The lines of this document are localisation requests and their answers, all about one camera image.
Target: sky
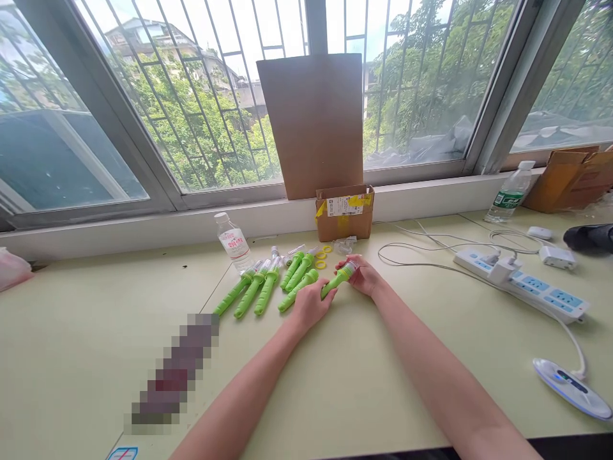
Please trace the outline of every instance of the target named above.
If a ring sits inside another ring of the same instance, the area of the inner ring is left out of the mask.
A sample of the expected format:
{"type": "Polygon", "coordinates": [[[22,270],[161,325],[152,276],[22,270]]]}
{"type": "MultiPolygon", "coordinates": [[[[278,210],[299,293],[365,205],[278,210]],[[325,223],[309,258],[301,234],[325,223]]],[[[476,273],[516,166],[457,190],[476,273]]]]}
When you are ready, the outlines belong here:
{"type": "MultiPolygon", "coordinates": [[[[87,2],[92,16],[97,21],[100,29],[107,32],[117,26],[107,0],[74,0],[81,11],[83,18],[92,30],[98,43],[102,39],[98,34],[92,18],[83,6],[87,2]]],[[[132,0],[109,0],[121,22],[132,17],[138,17],[132,0]]],[[[263,59],[262,49],[255,23],[254,5],[259,21],[263,45],[281,45],[280,30],[277,21],[274,0],[231,0],[236,17],[237,35],[232,13],[229,6],[230,0],[209,0],[211,15],[215,23],[219,43],[213,33],[211,22],[208,17],[204,0],[183,0],[189,14],[192,26],[195,30],[196,39],[203,48],[214,48],[217,51],[235,52],[242,45],[245,54],[243,58],[229,56],[226,58],[227,65],[240,75],[249,76],[253,81],[259,79],[255,62],[263,59]]],[[[299,12],[301,2],[302,16],[305,17],[304,0],[278,0],[281,32],[285,45],[285,55],[303,56],[302,27],[299,12]]],[[[447,22],[452,0],[445,0],[437,17],[441,22],[447,22]]],[[[143,19],[159,20],[163,22],[162,13],[157,0],[135,0],[135,3],[143,19]]],[[[398,14],[405,13],[409,9],[410,0],[391,0],[390,23],[398,14]]],[[[178,27],[185,35],[192,38],[190,27],[180,0],[160,0],[160,4],[169,23],[178,27]]],[[[420,6],[421,0],[413,0],[411,14],[420,6]]],[[[371,61],[383,51],[384,32],[386,23],[386,0],[370,0],[368,2],[368,40],[367,60],[371,61]]],[[[364,33],[366,13],[366,0],[347,0],[347,35],[364,33]]],[[[344,2],[343,0],[327,0],[326,14],[328,21],[328,51],[330,53],[344,52],[344,2]]],[[[306,22],[304,26],[305,40],[307,39],[306,22]]],[[[388,48],[399,38],[388,37],[388,48]]],[[[348,52],[363,53],[364,41],[352,40],[347,44],[348,52]]],[[[282,58],[281,50],[267,50],[266,59],[282,58]]]]}

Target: white windowsill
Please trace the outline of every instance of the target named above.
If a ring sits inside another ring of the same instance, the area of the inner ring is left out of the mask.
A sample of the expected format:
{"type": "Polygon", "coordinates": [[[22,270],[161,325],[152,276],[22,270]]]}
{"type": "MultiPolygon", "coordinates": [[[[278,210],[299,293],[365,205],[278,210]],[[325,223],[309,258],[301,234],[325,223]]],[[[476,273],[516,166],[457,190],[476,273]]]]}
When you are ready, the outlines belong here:
{"type": "MultiPolygon", "coordinates": [[[[544,168],[533,170],[534,180],[544,168]]],[[[511,173],[375,187],[373,219],[419,219],[488,208],[511,173]]],[[[315,199],[239,204],[0,234],[0,246],[26,260],[52,261],[189,245],[217,239],[213,215],[227,211],[249,238],[315,229],[315,199]]]]}

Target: green plastic part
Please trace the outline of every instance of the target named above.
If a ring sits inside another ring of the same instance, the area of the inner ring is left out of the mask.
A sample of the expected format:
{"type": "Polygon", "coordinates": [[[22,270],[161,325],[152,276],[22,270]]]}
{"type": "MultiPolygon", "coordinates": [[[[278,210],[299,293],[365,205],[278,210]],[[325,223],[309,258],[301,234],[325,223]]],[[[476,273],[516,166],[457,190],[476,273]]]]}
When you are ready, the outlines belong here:
{"type": "Polygon", "coordinates": [[[289,268],[287,269],[287,273],[285,273],[285,276],[281,280],[281,289],[283,289],[284,291],[291,290],[291,289],[286,289],[287,283],[289,283],[289,281],[292,279],[292,276],[294,275],[294,273],[300,266],[300,262],[302,261],[304,256],[305,256],[304,252],[298,251],[297,253],[294,254],[294,257],[292,257],[292,264],[289,266],[289,268]]]}
{"type": "Polygon", "coordinates": [[[289,307],[294,305],[294,302],[296,301],[296,294],[298,294],[298,291],[303,287],[308,286],[309,284],[313,284],[315,281],[317,281],[317,278],[319,278],[319,273],[317,273],[317,270],[315,270],[315,268],[311,268],[311,270],[306,272],[305,276],[302,277],[302,280],[296,285],[294,289],[292,289],[292,291],[287,295],[287,297],[283,299],[283,301],[279,305],[279,311],[284,312],[289,307]]]}
{"type": "Polygon", "coordinates": [[[236,307],[236,310],[234,310],[234,317],[236,319],[242,318],[243,315],[249,309],[249,306],[253,302],[257,290],[260,288],[260,284],[262,284],[264,278],[266,277],[266,273],[266,269],[263,268],[254,275],[254,280],[251,281],[251,285],[247,289],[247,292],[243,295],[243,298],[238,303],[238,307],[236,307]]]}
{"type": "Polygon", "coordinates": [[[343,281],[348,281],[349,278],[356,272],[358,265],[355,262],[349,261],[345,266],[337,270],[335,276],[328,284],[321,289],[321,300],[324,300],[328,293],[337,288],[343,281]]]}
{"type": "Polygon", "coordinates": [[[308,268],[311,266],[314,260],[315,260],[315,256],[313,254],[310,254],[308,252],[305,254],[305,256],[300,261],[300,266],[296,269],[291,279],[287,283],[285,287],[286,291],[292,291],[296,287],[296,285],[305,275],[305,273],[307,272],[308,268]]]}
{"type": "Polygon", "coordinates": [[[249,268],[245,273],[241,275],[241,280],[232,288],[232,290],[228,293],[227,296],[223,298],[223,300],[215,307],[213,313],[221,316],[228,309],[231,303],[239,296],[245,286],[249,286],[251,281],[253,281],[255,275],[255,270],[253,267],[249,268]]]}
{"type": "Polygon", "coordinates": [[[264,281],[264,285],[262,287],[262,292],[260,292],[260,297],[258,297],[257,302],[255,304],[254,313],[258,316],[264,313],[266,307],[268,306],[268,301],[270,300],[270,296],[273,292],[273,286],[276,283],[276,280],[279,278],[279,267],[276,267],[270,270],[266,274],[266,281],[264,281]]]}

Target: light green tabletop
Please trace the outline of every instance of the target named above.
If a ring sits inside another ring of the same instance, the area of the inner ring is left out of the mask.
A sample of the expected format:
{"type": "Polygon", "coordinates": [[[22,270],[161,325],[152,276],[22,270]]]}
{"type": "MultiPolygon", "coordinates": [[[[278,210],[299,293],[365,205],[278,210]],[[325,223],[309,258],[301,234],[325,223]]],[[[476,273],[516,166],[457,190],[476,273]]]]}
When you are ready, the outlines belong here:
{"type": "MultiPolygon", "coordinates": [[[[487,242],[489,229],[480,221],[482,215],[420,222],[431,232],[487,242]]],[[[519,210],[516,225],[549,226],[558,236],[573,225],[555,219],[546,224],[541,216],[519,210]]],[[[415,222],[399,224],[418,231],[415,222]]],[[[468,366],[525,436],[604,431],[554,395],[533,371],[534,357],[570,369],[577,365],[572,343],[557,323],[459,273],[386,265],[377,251],[393,241],[437,247],[428,238],[376,224],[371,238],[359,241],[356,252],[371,261],[468,366]]],[[[287,252],[300,243],[318,244],[316,233],[281,235],[251,246],[256,258],[265,258],[272,244],[287,252]]],[[[455,266],[447,250],[384,251],[408,263],[455,266]]],[[[321,276],[332,277],[340,258],[330,254],[321,276]]],[[[546,267],[538,256],[522,260],[525,271],[593,304],[593,318],[572,328],[589,361],[589,384],[613,401],[613,387],[607,384],[613,379],[613,362],[608,359],[613,349],[613,310],[607,307],[613,284],[606,281],[604,271],[608,269],[610,280],[610,258],[580,256],[577,274],[546,267]]],[[[202,311],[212,312],[238,280],[228,267],[219,244],[95,257],[54,264],[35,280],[0,294],[0,347],[4,355],[7,349],[12,351],[3,358],[3,369],[13,370],[1,376],[2,387],[9,388],[0,396],[3,426],[13,433],[2,440],[2,448],[16,458],[80,459],[81,452],[102,458],[114,445],[134,445],[139,447],[139,459],[167,459],[285,317],[276,309],[283,297],[278,285],[262,317],[253,314],[252,306],[236,321],[234,306],[230,307],[221,320],[218,346],[179,423],[167,427],[165,434],[125,432],[119,437],[124,413],[137,401],[148,371],[156,358],[163,357],[163,347],[170,345],[179,325],[186,324],[186,315],[199,312],[205,303],[202,311]],[[26,456],[20,450],[24,443],[26,456]]],[[[287,364],[244,458],[331,458],[447,445],[404,376],[370,299],[344,284],[333,306],[287,364]]]]}

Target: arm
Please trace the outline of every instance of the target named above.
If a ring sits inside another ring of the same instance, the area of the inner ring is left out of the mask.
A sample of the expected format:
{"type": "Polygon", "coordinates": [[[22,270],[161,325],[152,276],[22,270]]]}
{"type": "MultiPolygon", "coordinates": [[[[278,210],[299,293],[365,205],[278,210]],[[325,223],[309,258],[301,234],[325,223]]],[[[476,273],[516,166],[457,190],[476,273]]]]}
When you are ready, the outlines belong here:
{"type": "Polygon", "coordinates": [[[409,379],[432,418],[464,460],[541,458],[477,379],[358,255],[349,282],[370,296],[409,379]]]}
{"type": "Polygon", "coordinates": [[[289,318],[222,390],[169,460],[229,460],[242,454],[285,363],[334,299],[336,289],[320,299],[327,282],[320,279],[298,292],[289,318]]]}

